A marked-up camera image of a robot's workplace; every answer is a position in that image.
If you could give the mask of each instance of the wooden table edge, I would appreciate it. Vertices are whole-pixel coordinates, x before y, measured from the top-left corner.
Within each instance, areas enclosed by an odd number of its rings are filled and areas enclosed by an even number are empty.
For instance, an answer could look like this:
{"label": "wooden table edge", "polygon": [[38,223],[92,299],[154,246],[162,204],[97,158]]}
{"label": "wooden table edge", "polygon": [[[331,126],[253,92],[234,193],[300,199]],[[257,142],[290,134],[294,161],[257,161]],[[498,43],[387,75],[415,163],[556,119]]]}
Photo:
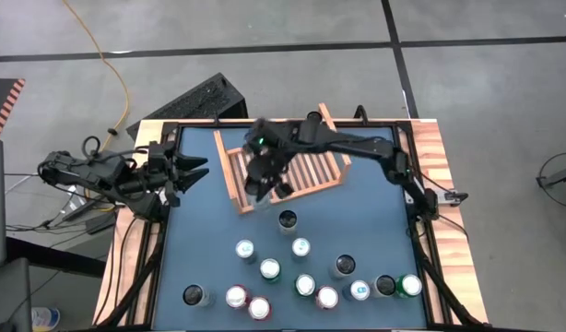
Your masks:
{"label": "wooden table edge", "polygon": [[[293,120],[302,120],[301,118],[281,118],[281,119],[271,119],[272,121],[284,122]],[[251,124],[254,119],[221,119],[219,122],[221,124]],[[360,119],[352,118],[335,118],[335,122],[343,123],[360,123]],[[375,122],[409,122],[411,123],[413,129],[413,135],[415,140],[415,146],[417,149],[417,154],[419,156],[419,164],[421,170],[425,172],[434,181],[439,184],[446,186],[447,188],[453,188],[453,180],[451,178],[451,173],[449,170],[449,164],[444,151],[444,146],[442,144],[441,132],[436,119],[369,119],[370,123]],[[135,146],[145,146],[150,141],[160,142],[162,139],[162,131],[165,124],[181,124],[181,125],[199,125],[199,124],[214,124],[215,120],[211,119],[170,119],[170,120],[142,120],[137,133]],[[137,164],[141,165],[146,161],[146,155],[135,154],[133,156],[136,159]],[[432,187],[432,184],[425,183],[426,186]],[[458,207],[440,207],[441,213],[453,221],[464,226],[463,220],[461,218],[461,213]],[[99,322],[104,320],[108,314],[114,308],[115,296],[114,293],[117,289],[118,278],[117,271],[119,268],[119,254],[121,240],[124,237],[125,231],[131,222],[133,215],[131,211],[124,208],[120,211],[114,234],[114,246],[110,248],[110,253],[107,259],[107,266],[105,269],[105,275],[100,287],[99,299],[97,302],[97,307],[95,310],[95,315],[99,313],[100,308],[103,305],[105,296],[107,294],[107,288],[109,286],[110,272],[111,272],[111,254],[114,251],[114,264],[113,264],[113,276],[112,276],[112,287],[104,306],[102,313],[100,315]],[[136,224],[130,230],[128,238],[125,243],[124,250],[124,261],[122,268],[121,280],[119,282],[119,299],[123,298],[124,293],[129,289],[133,280],[134,274],[136,272],[136,261],[139,255],[139,249],[143,241],[142,235],[144,228],[144,222],[142,220],[137,220]],[[482,301],[478,279],[476,276],[476,271],[474,269],[473,260],[471,257],[471,252],[469,249],[469,244],[463,234],[457,230],[451,228],[447,224],[441,223],[440,221],[435,221],[433,224],[433,229],[435,232],[436,244],[439,251],[439,258],[442,263],[442,273],[445,281],[452,289],[457,298],[466,307],[466,309],[480,321],[487,322],[486,312],[484,304]],[[156,241],[158,234],[158,225],[153,227],[150,233],[150,238],[148,242],[147,257],[151,254],[152,248]],[[425,250],[428,252],[428,242],[423,245]],[[432,284],[432,281],[427,278],[429,282],[430,291],[430,303],[434,316],[434,321],[436,323],[442,322],[441,307],[439,305],[439,297],[436,291],[436,287]],[[142,324],[144,321],[148,292],[149,292],[149,278],[146,284],[142,287],[140,291],[134,324]]]}

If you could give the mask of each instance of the wooden crate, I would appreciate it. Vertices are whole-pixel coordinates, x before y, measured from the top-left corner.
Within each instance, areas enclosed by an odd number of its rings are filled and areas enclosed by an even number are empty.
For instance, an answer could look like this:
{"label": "wooden crate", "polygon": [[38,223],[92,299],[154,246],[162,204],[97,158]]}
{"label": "wooden crate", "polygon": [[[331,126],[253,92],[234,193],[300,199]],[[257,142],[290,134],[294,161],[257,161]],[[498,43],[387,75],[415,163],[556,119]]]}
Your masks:
{"label": "wooden crate", "polygon": [[[324,121],[332,130],[336,130],[334,122],[326,106],[321,103],[319,112]],[[246,166],[252,155],[244,152],[242,148],[226,150],[219,130],[214,132],[216,145],[218,147],[219,160],[224,172],[224,179],[228,188],[228,195],[234,207],[239,213],[247,213],[254,210],[244,192],[244,180],[246,179]],[[342,170],[336,163],[332,152],[323,154],[298,154],[289,163],[289,170],[281,177],[284,183],[289,184],[294,192],[288,197],[280,199],[274,190],[268,194],[271,204],[317,193],[321,190],[342,184],[350,169],[351,161],[347,155],[341,155],[343,161]]]}

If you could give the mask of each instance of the gray floor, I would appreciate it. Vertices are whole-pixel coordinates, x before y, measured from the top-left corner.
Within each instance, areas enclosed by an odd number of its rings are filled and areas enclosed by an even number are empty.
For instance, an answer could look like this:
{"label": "gray floor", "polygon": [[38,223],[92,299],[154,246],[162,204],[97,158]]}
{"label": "gray floor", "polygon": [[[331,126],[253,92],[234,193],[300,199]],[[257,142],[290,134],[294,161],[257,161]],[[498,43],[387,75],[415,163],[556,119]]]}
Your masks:
{"label": "gray floor", "polygon": [[[387,41],[379,1],[72,0],[105,51],[296,42]],[[566,35],[566,0],[392,0],[401,40]],[[0,1],[0,55],[94,52],[61,1]],[[539,166],[566,151],[566,43],[404,50],[421,117],[438,118],[478,280],[496,326],[566,331],[566,208],[535,185]],[[112,60],[132,97],[129,123],[222,72],[251,116],[301,116],[317,102],[348,116],[406,117],[391,50],[175,56]],[[123,109],[99,61],[0,64],[27,85],[6,124],[8,172],[33,172],[47,152],[78,153]],[[112,148],[129,148],[127,136]],[[566,164],[557,160],[549,169]],[[11,185],[16,179],[7,179]],[[556,193],[566,202],[566,185]],[[30,180],[7,196],[10,224],[37,224],[67,196]],[[51,244],[63,238],[15,234]],[[79,239],[104,253],[109,238]],[[47,276],[35,272],[34,283]],[[64,328],[88,326],[98,280],[59,276],[34,298],[56,305]],[[80,291],[90,301],[66,294]]]}

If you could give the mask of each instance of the blue tabletop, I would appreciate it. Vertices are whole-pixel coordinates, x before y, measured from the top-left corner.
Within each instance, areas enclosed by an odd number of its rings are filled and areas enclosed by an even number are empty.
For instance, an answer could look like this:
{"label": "blue tabletop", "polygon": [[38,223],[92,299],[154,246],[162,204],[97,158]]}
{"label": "blue tabletop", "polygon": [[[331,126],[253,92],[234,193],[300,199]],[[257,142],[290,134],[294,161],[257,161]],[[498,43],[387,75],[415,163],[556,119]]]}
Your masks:
{"label": "blue tabletop", "polygon": [[[318,309],[311,300],[300,299],[293,280],[300,273],[314,276],[316,284],[330,285],[339,293],[355,279],[372,280],[380,274],[397,277],[416,274],[402,189],[388,183],[379,164],[352,158],[353,165],[340,186],[273,205],[266,210],[240,215],[228,198],[214,129],[185,128],[181,152],[208,158],[209,174],[181,196],[169,219],[153,322],[156,330],[264,330],[264,329],[364,329],[423,327],[425,315],[420,297],[348,302],[340,298],[333,311]],[[355,128],[342,131],[392,139],[389,128]],[[220,129],[227,149],[239,148],[247,129]],[[294,236],[277,228],[285,209],[298,216],[295,237],[312,244],[309,260],[291,260]],[[241,239],[254,242],[259,260],[244,264],[235,254]],[[328,270],[336,257],[349,254],[357,267],[353,276],[333,281]],[[267,284],[261,279],[261,259],[281,264],[281,279]],[[210,307],[183,303],[183,290],[199,284],[216,297]],[[273,314],[256,322],[245,311],[234,311],[225,302],[233,284],[248,287],[254,295],[268,298]]]}

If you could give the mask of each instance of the yellow cable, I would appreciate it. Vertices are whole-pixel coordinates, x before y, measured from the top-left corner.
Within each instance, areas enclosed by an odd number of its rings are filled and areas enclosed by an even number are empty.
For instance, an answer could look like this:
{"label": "yellow cable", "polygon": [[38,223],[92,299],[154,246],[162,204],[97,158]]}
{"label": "yellow cable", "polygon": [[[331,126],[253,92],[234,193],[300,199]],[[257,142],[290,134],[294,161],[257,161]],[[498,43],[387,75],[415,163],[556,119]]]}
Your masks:
{"label": "yellow cable", "polygon": [[[113,127],[114,130],[117,130],[117,128],[124,122],[125,118],[127,117],[127,115],[129,114],[129,91],[127,90],[127,86],[125,85],[124,79],[121,77],[121,75],[119,75],[119,72],[117,71],[117,69],[115,69],[115,67],[113,65],[111,65],[107,59],[105,59],[105,56],[102,54],[102,51],[100,50],[99,44],[97,43],[97,41],[95,40],[95,37],[92,35],[92,33],[90,32],[90,30],[88,29],[87,25],[84,24],[84,21],[82,20],[82,18],[80,18],[80,16],[78,15],[78,13],[74,10],[74,8],[72,8],[70,6],[70,4],[68,4],[67,0],[62,0],[62,2],[64,2],[64,5],[66,6],[66,8],[68,8],[68,10],[72,13],[72,15],[74,15],[74,17],[78,20],[78,23],[80,23],[80,25],[82,26],[82,29],[84,29],[84,31],[87,32],[88,36],[90,37],[90,39],[92,40],[92,43],[95,44],[95,47],[97,48],[97,52],[99,53],[100,59],[101,61],[108,66],[113,73],[115,73],[115,75],[117,76],[117,78],[119,78],[119,81],[121,82],[121,86],[124,88],[124,94],[125,94],[125,108],[124,108],[124,112],[121,114],[121,117],[119,118],[119,120],[117,121],[117,123],[115,124],[115,126]],[[107,138],[105,139],[104,143],[102,144],[102,146],[100,147],[100,150],[103,151],[104,149],[107,148],[107,146],[109,146],[109,143],[111,142],[111,138],[112,135],[108,134]],[[89,197],[89,192],[88,189],[85,189],[84,192],[86,197]],[[99,211],[102,212],[109,212],[111,210],[113,210],[115,208],[115,206],[113,207],[106,207],[106,208],[99,208]]]}

